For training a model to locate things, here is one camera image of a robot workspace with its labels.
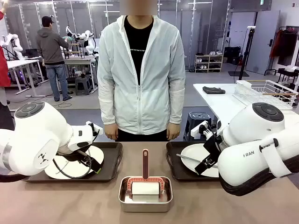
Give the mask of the person's right hand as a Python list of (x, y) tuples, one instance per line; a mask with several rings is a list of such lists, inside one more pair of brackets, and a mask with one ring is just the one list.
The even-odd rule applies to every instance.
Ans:
[(118, 126), (116, 123), (104, 125), (105, 135), (111, 140), (118, 139)]

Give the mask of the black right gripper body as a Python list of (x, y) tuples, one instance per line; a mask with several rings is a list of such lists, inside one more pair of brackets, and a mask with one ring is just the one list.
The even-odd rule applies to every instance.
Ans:
[(208, 156), (202, 161), (203, 163), (216, 163), (221, 154), (221, 150), (218, 145), (218, 140), (215, 136), (206, 140), (203, 147), (209, 152)]

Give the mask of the person's left hand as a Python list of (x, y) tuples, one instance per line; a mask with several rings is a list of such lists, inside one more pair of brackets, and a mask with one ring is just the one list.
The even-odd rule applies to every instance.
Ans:
[(167, 126), (167, 139), (174, 140), (180, 134), (180, 124), (169, 123)]

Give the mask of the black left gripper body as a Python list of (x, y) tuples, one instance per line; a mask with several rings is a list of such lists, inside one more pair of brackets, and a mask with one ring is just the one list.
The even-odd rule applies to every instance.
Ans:
[(93, 158), (91, 157), (90, 146), (80, 148), (79, 150), (67, 155), (67, 160), (78, 161), (79, 163), (82, 163), (84, 165), (90, 165), (93, 161)]

